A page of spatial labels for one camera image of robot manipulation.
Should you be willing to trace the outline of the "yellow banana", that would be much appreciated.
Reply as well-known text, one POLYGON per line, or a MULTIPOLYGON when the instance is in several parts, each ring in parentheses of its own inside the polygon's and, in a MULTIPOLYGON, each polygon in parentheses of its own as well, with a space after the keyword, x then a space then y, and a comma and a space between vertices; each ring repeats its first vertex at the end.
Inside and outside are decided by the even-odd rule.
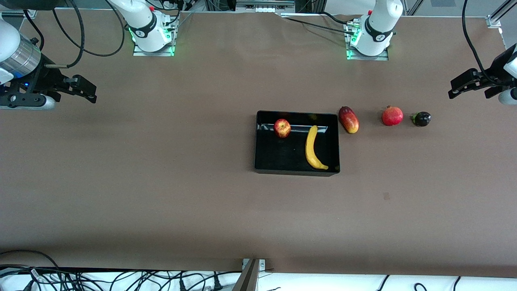
POLYGON ((317 136, 318 128, 313 125, 308 132, 308 136, 305 140, 305 158, 309 165, 315 169, 328 170, 328 166, 323 164, 315 154, 315 140, 317 136))

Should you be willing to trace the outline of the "red yellow apple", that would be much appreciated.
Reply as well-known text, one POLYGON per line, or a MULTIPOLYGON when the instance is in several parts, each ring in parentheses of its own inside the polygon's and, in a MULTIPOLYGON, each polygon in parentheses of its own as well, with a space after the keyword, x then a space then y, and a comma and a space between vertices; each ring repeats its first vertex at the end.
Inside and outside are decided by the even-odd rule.
POLYGON ((288 120, 279 118, 274 123, 273 130, 278 138, 286 138, 291 132, 291 125, 288 120))

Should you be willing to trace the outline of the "black rectangular plastic tray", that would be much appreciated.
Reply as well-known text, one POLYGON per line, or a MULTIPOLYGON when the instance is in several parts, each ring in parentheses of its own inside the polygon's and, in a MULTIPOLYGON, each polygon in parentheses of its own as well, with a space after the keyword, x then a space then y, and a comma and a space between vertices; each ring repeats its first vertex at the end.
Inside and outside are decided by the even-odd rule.
POLYGON ((257 111, 254 169, 258 173, 329 177, 340 173, 338 116, 285 111, 257 111), (290 124, 290 134, 277 136, 274 124, 279 119, 290 124), (310 165, 305 143, 310 128, 317 127, 314 153, 327 169, 310 165))

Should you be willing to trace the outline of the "dark purple mangosteen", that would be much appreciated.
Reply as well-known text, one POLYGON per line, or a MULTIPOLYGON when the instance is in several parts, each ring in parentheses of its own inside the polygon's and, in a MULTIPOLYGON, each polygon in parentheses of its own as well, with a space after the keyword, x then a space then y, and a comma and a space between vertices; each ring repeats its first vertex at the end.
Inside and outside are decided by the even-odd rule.
POLYGON ((426 127, 429 125, 432 119, 432 115, 426 111, 419 111, 411 115, 410 119, 412 124, 414 124, 416 127, 426 127))

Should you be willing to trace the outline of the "red pomegranate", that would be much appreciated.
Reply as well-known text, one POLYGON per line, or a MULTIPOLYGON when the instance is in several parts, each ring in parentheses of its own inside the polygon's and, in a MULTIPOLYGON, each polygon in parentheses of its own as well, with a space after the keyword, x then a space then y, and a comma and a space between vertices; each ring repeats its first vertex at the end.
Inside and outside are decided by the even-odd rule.
POLYGON ((389 105, 382 113, 381 120, 385 126, 393 127, 399 125, 403 121, 403 117, 403 111, 399 107, 389 105))

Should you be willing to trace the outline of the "red yellow mango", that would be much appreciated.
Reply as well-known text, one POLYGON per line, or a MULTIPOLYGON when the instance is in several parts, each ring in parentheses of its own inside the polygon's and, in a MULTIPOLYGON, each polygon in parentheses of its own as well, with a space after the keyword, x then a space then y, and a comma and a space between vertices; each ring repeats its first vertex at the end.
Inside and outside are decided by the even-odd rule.
POLYGON ((338 111, 338 120, 349 134, 357 133, 359 129, 359 120, 355 112, 347 106, 343 106, 338 111))

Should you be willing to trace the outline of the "grey power strip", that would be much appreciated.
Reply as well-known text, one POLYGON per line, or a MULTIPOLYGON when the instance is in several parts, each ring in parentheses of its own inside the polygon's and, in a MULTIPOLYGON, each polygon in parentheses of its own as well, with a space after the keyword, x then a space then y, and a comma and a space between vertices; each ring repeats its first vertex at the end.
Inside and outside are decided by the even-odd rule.
POLYGON ((295 13, 295 0, 235 0, 240 13, 295 13))

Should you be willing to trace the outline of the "aluminium frame bar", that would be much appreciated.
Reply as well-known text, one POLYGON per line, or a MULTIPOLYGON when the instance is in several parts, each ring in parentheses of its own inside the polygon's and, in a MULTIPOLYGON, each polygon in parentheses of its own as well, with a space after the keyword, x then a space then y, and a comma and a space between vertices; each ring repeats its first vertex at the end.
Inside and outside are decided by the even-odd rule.
POLYGON ((517 8, 517 0, 504 0, 493 13, 489 14, 485 20, 488 28, 501 27, 501 19, 513 8, 517 8))

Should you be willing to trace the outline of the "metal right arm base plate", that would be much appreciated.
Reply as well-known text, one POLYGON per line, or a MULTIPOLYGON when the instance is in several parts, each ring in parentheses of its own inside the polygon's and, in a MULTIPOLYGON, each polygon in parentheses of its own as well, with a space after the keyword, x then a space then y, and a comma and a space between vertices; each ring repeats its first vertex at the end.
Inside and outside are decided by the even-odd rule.
POLYGON ((129 27, 135 43, 134 56, 172 57, 175 53, 177 20, 169 15, 157 15, 154 26, 143 28, 129 27))

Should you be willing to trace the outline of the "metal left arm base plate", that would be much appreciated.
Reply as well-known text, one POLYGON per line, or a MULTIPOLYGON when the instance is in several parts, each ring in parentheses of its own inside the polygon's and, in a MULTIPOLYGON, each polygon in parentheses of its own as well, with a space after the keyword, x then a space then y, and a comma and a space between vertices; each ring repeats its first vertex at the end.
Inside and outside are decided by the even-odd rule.
POLYGON ((353 34, 344 34, 345 46, 347 49, 347 59, 349 60, 362 60, 362 61, 388 61, 389 52, 388 48, 384 48, 381 54, 375 56, 364 55, 359 52, 353 44, 359 39, 362 35, 362 31, 360 28, 360 22, 357 22, 359 19, 353 19, 352 21, 348 21, 343 25, 345 32, 352 32, 353 34))

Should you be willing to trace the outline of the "aluminium profile post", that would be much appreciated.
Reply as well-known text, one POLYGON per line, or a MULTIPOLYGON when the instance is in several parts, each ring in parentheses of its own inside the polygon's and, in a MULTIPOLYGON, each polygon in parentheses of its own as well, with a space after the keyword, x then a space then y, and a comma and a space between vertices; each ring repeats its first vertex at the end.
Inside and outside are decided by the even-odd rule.
POLYGON ((260 272, 266 270, 264 259, 243 259, 242 272, 231 291, 257 291, 260 272))

